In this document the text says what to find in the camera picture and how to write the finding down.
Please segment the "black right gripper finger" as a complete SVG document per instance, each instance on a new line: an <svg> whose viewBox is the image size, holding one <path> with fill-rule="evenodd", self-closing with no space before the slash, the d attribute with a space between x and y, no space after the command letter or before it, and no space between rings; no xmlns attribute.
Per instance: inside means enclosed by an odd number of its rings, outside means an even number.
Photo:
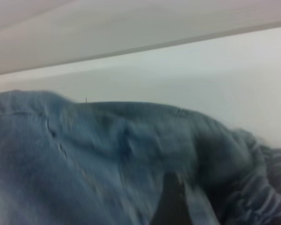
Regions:
<svg viewBox="0 0 281 225"><path fill-rule="evenodd" d="M192 225L185 197L185 185L175 173L163 177L163 191L152 218L153 225Z"/></svg>

